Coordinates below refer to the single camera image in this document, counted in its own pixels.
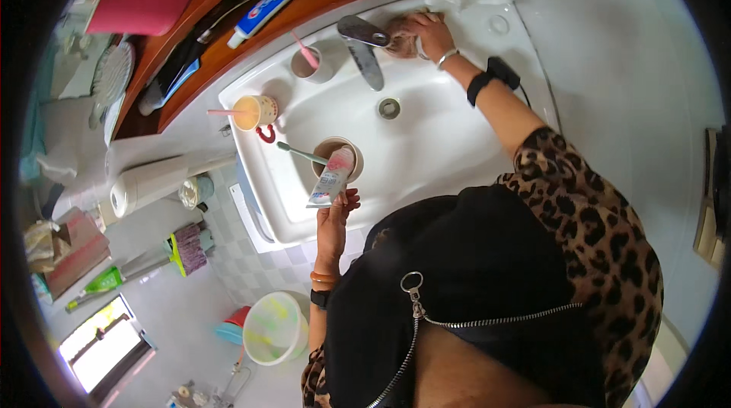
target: white bucket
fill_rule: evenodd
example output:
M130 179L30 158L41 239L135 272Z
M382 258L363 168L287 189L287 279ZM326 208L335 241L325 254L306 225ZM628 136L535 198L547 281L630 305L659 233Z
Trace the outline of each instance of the white bucket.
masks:
M297 301L284 292L266 294L246 315L243 348L260 365L296 358L307 347L309 327Z

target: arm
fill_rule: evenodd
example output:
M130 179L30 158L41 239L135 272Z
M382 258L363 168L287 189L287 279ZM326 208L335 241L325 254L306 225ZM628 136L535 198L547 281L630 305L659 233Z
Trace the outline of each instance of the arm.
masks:
M314 272L328 277L340 278L340 257L345 251L345 223L351 211L361 207L357 189L348 189L335 198L333 206L317 211L317 258ZM332 290L327 283L312 282L315 291ZM310 303L310 352L324 342L327 327L327 312Z
M434 63L454 47L452 34L437 17L427 18L423 14L410 14L409 21L408 29L421 37L424 53ZM445 60L442 68L451 74L465 91L472 78L482 72L459 54ZM511 157L535 129L545 125L536 113L525 106L525 103L521 102L500 80L491 80L482 88L477 94L476 106L487 118L503 148Z

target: sink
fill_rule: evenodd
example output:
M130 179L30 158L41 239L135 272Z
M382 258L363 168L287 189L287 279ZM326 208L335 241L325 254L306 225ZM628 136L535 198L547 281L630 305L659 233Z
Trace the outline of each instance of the sink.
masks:
M359 16L383 26L395 14L422 5L423 0L398 1ZM534 111L558 129L543 72L517 12L510 5L478 8L448 15L457 46L478 65L491 55L505 58L522 76ZM494 15L507 20L507 34L490 35L481 29ZM332 63L335 75L330 81L297 79L289 70L297 51L292 45L238 78L219 94L219 101L231 108L245 95L272 96L280 107L274 124L277 140L300 150L311 152L332 136L355 144L362 152L363 169L350 186L360 189L362 206L349 218L349 230L375 224L427 197L492 184L512 169L487 120L469 105L461 86L431 62L398 60L376 50L385 86L374 92L334 26L303 41L318 47ZM384 99L397 101L400 111L395 118L379 114ZM317 181L311 163L264 143L252 131L235 129L234 139L271 235L283 244L313 239L316 210L305 208Z

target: faucet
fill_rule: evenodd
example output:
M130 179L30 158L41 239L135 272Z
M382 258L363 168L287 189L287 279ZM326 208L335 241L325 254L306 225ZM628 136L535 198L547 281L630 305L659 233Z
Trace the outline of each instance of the faucet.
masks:
M338 21L338 33L353 56L355 64L370 88L378 92L383 89L383 74L373 47L386 47L391 36L370 22L349 14Z

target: floor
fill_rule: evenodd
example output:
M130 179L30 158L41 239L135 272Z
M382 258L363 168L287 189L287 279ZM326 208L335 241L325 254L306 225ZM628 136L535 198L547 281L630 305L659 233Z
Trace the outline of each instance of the floor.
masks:
M309 297L312 271L317 256L316 241L286 250L257 254L249 240L229 193L237 183L235 165L209 172L215 193L206 200L208 211L203 219L211 229L215 247L207 253L215 274L237 305L253 305L264 295L288 290ZM369 227L346 234L345 253L340 260L341 272L362 253Z

